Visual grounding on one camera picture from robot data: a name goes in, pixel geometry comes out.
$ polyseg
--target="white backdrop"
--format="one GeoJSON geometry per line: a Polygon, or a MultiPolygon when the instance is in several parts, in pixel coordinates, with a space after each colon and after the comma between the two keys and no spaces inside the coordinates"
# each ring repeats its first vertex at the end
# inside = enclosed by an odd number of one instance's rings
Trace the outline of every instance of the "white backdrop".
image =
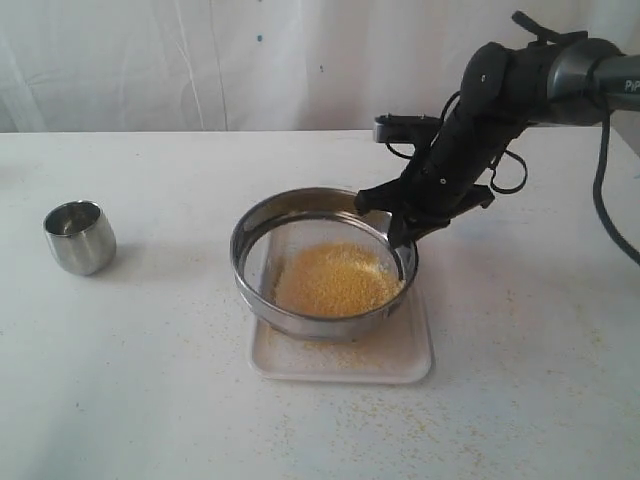
{"type": "Polygon", "coordinates": [[[522,9],[640,53],[639,0],[0,0],[0,131],[369,128],[437,114],[522,9]]]}

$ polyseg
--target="yellow grain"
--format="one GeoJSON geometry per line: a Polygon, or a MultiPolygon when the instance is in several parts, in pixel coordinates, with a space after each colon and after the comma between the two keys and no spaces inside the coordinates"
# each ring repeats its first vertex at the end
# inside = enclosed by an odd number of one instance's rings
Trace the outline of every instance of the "yellow grain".
{"type": "Polygon", "coordinates": [[[303,315],[347,317],[384,305],[402,284],[364,247],[322,243],[298,252],[285,264],[275,302],[303,315]]]}

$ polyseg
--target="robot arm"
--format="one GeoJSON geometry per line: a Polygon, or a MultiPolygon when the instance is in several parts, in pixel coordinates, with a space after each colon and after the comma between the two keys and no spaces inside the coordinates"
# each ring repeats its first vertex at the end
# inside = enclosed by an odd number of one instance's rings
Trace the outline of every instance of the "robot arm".
{"type": "Polygon", "coordinates": [[[362,214],[392,213],[393,246],[447,227],[477,206],[488,207],[491,189],[475,182],[487,168],[495,169],[505,152],[511,154],[509,143],[527,127],[593,125],[605,116],[608,125],[614,109],[640,111],[640,56],[624,56],[586,32],[552,32],[521,12],[513,20],[537,40],[521,50],[497,43],[480,48],[448,116],[445,108],[440,119],[376,119],[377,142],[415,146],[399,178],[361,190],[356,198],[362,214]]]}

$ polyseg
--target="sieve rim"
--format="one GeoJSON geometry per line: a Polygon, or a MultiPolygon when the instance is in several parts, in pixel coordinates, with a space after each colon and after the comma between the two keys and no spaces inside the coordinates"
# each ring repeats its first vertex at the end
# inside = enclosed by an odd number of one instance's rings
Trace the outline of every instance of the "sieve rim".
{"type": "MultiPolygon", "coordinates": [[[[271,197],[266,198],[265,200],[257,203],[252,208],[250,208],[238,221],[236,226],[233,229],[233,233],[231,235],[230,241],[230,255],[231,255],[231,263],[233,266],[233,273],[238,284],[241,294],[244,297],[245,301],[249,304],[250,307],[254,307],[252,301],[259,302],[263,307],[266,307],[270,310],[273,310],[279,314],[286,315],[288,317],[294,318],[300,321],[306,322],[316,322],[322,324],[346,324],[352,323],[354,321],[366,319],[368,317],[378,316],[385,311],[389,311],[391,308],[399,304],[409,289],[412,287],[413,282],[416,278],[416,274],[418,272],[419,265],[419,255],[418,248],[415,242],[410,242],[408,246],[402,246],[397,249],[391,248],[388,240],[386,232],[382,232],[376,229],[373,225],[364,221],[364,217],[357,214],[355,210],[355,206],[353,205],[353,200],[355,200],[356,193],[337,188],[326,188],[326,187],[311,187],[311,188],[300,188],[295,190],[288,190],[285,192],[278,193],[271,197]],[[341,196],[345,200],[348,199],[350,202],[347,202],[347,208],[340,209],[328,209],[328,208],[319,208],[315,210],[302,210],[302,209],[291,209],[290,211],[280,212],[277,215],[266,216],[261,222],[257,222],[252,224],[250,220],[254,218],[259,212],[264,211],[270,205],[274,205],[278,203],[278,201],[282,201],[283,199],[293,200],[305,197],[307,195],[334,195],[341,196]],[[279,307],[275,303],[267,300],[263,294],[256,289],[254,289],[249,283],[246,281],[244,276],[244,266],[246,259],[251,252],[251,249],[255,246],[255,244],[264,237],[267,233],[273,231],[275,228],[278,228],[282,225],[286,225],[289,223],[295,223],[302,220],[309,219],[321,219],[328,221],[336,221],[343,224],[348,224],[353,226],[354,228],[358,228],[363,232],[367,233],[374,237],[377,241],[381,242],[389,251],[389,253],[393,256],[396,262],[400,262],[401,266],[404,268],[400,268],[399,271],[402,275],[405,276],[404,285],[395,294],[391,299],[389,299],[383,305],[380,305],[372,310],[367,310],[366,312],[359,313],[357,315],[350,316],[341,316],[341,317],[323,317],[323,316],[314,316],[314,315],[304,315],[300,313],[296,313],[290,310],[286,310],[282,307],[279,307]],[[250,225],[252,228],[247,230],[247,225],[250,225]],[[409,248],[409,256],[414,259],[413,268],[408,268],[408,266],[403,262],[402,256],[397,253],[397,251],[401,248],[409,248]]],[[[379,215],[384,215],[385,217],[389,217],[390,214],[387,212],[378,212],[379,215]]]]}

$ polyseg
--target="cup rim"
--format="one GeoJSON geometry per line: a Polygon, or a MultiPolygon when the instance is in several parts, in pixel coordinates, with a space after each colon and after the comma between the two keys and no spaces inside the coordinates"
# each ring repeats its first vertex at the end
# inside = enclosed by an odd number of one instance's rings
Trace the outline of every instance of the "cup rim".
{"type": "Polygon", "coordinates": [[[100,208],[100,205],[98,205],[96,202],[91,201],[91,200],[73,200],[71,202],[66,202],[63,203],[61,205],[58,205],[56,208],[54,208],[53,210],[51,210],[47,216],[44,218],[44,221],[42,222],[42,227],[44,228],[44,231],[46,232],[47,235],[50,235],[52,237],[59,237],[59,238],[70,238],[70,237],[74,237],[76,235],[79,235],[81,233],[84,232],[88,232],[89,230],[95,228],[95,226],[98,224],[98,221],[100,220],[100,218],[102,217],[102,208],[100,208]],[[60,210],[64,209],[64,208],[68,208],[71,205],[92,205],[94,207],[96,207],[98,209],[98,216],[96,217],[96,219],[91,222],[91,224],[86,227],[83,228],[82,230],[78,230],[77,232],[73,232],[73,233],[55,233],[52,232],[49,228],[47,228],[47,222],[49,221],[49,219],[55,215],[56,213],[58,213],[60,210]]]}

